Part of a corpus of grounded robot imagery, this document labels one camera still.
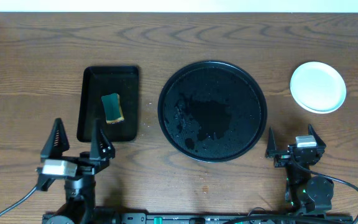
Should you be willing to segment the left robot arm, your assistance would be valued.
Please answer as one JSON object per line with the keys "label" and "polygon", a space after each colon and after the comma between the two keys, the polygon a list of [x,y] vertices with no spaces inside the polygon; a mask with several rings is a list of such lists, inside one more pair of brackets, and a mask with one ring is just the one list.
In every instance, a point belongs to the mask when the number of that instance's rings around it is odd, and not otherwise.
{"label": "left robot arm", "polygon": [[96,220],[95,175],[110,164],[116,150],[106,137],[100,120],[94,121],[89,151],[79,156],[64,156],[70,145],[63,121],[55,119],[50,135],[41,150],[41,167],[35,189],[46,192],[56,180],[65,182],[65,203],[56,211],[46,213],[42,223],[92,223]]}

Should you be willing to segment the green and yellow sponge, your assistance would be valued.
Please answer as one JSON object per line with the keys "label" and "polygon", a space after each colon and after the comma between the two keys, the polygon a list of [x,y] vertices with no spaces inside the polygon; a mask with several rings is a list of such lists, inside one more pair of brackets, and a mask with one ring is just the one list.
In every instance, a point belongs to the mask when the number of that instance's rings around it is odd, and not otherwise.
{"label": "green and yellow sponge", "polygon": [[104,95],[101,97],[101,101],[107,124],[116,124],[124,121],[120,96],[117,93]]}

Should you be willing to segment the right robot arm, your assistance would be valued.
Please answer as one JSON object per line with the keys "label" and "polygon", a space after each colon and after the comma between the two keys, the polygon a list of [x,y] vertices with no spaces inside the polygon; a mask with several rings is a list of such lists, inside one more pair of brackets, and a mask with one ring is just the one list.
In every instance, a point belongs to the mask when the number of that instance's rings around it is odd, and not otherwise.
{"label": "right robot arm", "polygon": [[279,150],[273,129],[268,131],[266,158],[273,159],[276,168],[284,168],[287,174],[285,201],[292,204],[296,215],[323,215],[332,209],[333,181],[312,174],[310,167],[322,158],[326,149],[324,141],[312,125],[306,136],[297,136],[294,144]]}

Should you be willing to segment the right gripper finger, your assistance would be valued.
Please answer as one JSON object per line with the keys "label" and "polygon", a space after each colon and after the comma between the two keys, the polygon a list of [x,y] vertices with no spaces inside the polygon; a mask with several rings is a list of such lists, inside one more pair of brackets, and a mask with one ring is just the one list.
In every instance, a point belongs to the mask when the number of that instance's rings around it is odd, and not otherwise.
{"label": "right gripper finger", "polygon": [[273,128],[269,127],[268,130],[268,142],[267,142],[267,148],[265,151],[265,157],[266,158],[272,158],[275,157],[277,155],[277,145],[275,142],[275,137],[274,137],[274,132],[273,132]]}
{"label": "right gripper finger", "polygon": [[314,130],[311,124],[308,125],[308,134],[312,135],[316,141],[316,145],[318,148],[326,148],[326,144],[324,141],[317,135],[316,131]]}

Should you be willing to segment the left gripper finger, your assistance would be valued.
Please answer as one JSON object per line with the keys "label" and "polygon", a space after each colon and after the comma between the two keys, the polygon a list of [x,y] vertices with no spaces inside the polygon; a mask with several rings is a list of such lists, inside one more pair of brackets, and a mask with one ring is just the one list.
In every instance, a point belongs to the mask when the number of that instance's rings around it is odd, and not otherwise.
{"label": "left gripper finger", "polygon": [[63,152],[69,150],[69,148],[70,145],[63,121],[61,118],[56,118],[50,135],[41,150],[40,161],[44,162],[46,159],[58,159],[62,157]]}
{"label": "left gripper finger", "polygon": [[104,133],[101,121],[96,119],[91,134],[89,158],[95,161],[108,161],[115,158],[116,150]]}

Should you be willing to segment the light blue plate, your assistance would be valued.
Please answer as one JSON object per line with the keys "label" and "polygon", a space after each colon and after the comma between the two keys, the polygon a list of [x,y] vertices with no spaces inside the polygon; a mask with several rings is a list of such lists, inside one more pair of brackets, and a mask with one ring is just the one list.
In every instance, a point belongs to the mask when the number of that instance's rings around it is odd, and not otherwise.
{"label": "light blue plate", "polygon": [[297,67],[290,79],[290,92],[298,105],[316,114],[336,111],[347,95],[340,73],[322,62],[306,62]]}

